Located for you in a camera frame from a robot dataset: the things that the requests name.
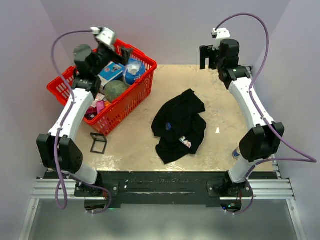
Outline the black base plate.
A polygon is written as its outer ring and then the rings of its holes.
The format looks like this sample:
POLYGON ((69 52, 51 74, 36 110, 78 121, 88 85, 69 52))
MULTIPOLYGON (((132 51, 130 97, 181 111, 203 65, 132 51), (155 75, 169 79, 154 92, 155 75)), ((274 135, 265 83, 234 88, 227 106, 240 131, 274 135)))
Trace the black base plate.
POLYGON ((102 171, 100 185, 109 192, 104 197, 100 189, 81 186, 65 180, 69 196, 84 199, 89 210, 129 205, 203 205, 238 211, 241 201, 251 197, 248 184, 223 190, 223 172, 132 172, 102 171))

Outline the black square frame stand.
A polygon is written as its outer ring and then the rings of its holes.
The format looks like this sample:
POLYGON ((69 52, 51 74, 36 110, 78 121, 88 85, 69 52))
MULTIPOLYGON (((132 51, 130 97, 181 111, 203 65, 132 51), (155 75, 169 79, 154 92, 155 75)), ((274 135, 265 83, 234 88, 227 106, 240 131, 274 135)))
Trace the black square frame stand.
POLYGON ((90 136, 93 139, 90 152, 103 155, 106 151, 108 143, 106 136, 104 134, 94 132, 91 132, 90 136))

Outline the blue white product box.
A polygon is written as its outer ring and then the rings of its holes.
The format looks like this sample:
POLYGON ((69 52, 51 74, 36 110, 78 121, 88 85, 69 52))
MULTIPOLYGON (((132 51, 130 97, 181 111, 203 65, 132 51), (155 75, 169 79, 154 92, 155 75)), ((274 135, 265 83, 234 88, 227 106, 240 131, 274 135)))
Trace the blue white product box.
POLYGON ((104 88, 109 82, 121 80, 125 67, 120 63, 109 63, 100 73, 101 87, 104 88))

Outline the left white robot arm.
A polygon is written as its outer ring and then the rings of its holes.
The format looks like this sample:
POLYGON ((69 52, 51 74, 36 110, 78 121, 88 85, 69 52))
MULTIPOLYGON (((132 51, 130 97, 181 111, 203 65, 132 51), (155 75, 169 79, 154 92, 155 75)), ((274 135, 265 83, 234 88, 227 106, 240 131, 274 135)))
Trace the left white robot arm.
POLYGON ((73 51, 75 70, 70 97, 55 125, 47 134, 40 134, 36 143, 44 167, 71 174, 86 183, 86 191, 99 196, 104 184, 98 172, 83 162, 83 154, 75 144, 80 124, 101 87, 100 72, 110 63, 125 66, 133 49, 122 47, 117 54, 111 45, 100 43, 96 51, 81 44, 73 51))

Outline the black printed t-shirt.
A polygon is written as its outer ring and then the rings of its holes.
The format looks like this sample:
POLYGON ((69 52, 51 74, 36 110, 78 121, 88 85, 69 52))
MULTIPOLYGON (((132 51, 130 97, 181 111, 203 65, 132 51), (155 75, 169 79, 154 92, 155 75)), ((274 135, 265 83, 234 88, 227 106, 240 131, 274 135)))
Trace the black printed t-shirt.
POLYGON ((192 89, 184 91, 160 108, 151 130, 155 137, 160 138, 155 150, 165 165, 197 153, 207 127, 206 121, 200 116, 205 111, 205 104, 192 89), (170 131, 166 131, 166 123, 171 124, 170 131))

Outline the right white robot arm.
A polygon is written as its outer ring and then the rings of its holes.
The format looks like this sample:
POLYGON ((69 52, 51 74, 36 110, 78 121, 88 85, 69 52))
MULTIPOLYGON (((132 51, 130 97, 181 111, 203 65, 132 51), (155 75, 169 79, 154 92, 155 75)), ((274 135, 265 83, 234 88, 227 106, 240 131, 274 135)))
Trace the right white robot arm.
POLYGON ((222 184, 215 189, 222 196, 233 197, 246 186, 253 167, 269 159, 280 146, 276 136, 282 136, 285 127, 275 122, 266 112, 255 89, 251 86, 249 70, 239 65, 240 44, 234 39, 223 39, 218 48, 202 45, 199 48, 199 67, 218 71, 218 77, 233 95, 244 116, 248 132, 239 142, 239 157, 228 170, 222 184))

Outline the green melon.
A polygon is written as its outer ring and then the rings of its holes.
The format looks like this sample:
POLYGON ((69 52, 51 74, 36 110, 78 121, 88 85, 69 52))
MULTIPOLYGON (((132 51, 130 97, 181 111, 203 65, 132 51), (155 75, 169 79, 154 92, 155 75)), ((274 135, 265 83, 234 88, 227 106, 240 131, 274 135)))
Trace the green melon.
POLYGON ((127 89, 128 89, 128 86, 123 81, 120 81, 120 80, 110 81, 104 87, 105 99, 108 102, 112 103, 114 100, 120 97, 127 89))

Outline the red plastic shopping basket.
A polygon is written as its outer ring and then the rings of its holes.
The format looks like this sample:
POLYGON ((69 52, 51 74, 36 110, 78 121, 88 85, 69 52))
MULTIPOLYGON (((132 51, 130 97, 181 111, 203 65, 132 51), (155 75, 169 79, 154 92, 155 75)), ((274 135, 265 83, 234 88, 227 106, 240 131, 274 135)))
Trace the red plastic shopping basket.
MULTIPOLYGON (((121 55, 122 47, 133 49, 130 58, 141 61, 146 68, 146 72, 120 97, 104 108, 100 114, 91 120, 86 117, 83 118, 85 123, 106 136, 150 95, 154 71, 157 68, 156 61, 146 56, 142 51, 120 39, 116 39, 115 51, 117 54, 121 55)), ((70 66, 62 74, 70 85, 72 85, 74 80, 74 68, 75 66, 70 66)), ((66 105, 70 91, 59 76, 47 85, 47 90, 50 91, 63 106, 66 105)))

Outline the blue plastic bag item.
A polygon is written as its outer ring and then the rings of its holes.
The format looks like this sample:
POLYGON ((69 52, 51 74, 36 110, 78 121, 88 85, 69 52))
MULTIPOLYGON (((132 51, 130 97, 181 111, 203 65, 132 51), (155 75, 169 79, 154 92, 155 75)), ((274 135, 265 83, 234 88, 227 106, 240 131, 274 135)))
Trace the blue plastic bag item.
POLYGON ((124 67, 123 78, 124 82, 131 86, 146 72, 144 63, 140 60, 130 58, 127 65, 124 67))

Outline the pink snack packet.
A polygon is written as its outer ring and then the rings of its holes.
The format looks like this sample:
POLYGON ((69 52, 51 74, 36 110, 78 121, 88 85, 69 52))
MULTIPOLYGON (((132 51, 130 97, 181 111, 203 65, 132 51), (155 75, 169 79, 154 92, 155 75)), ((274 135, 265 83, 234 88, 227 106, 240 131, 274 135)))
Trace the pink snack packet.
POLYGON ((100 114, 106 107, 108 107, 111 103, 105 98, 105 96, 101 93, 98 93, 93 103, 90 105, 88 110, 85 113, 85 118, 88 120, 92 120, 98 114, 100 114))

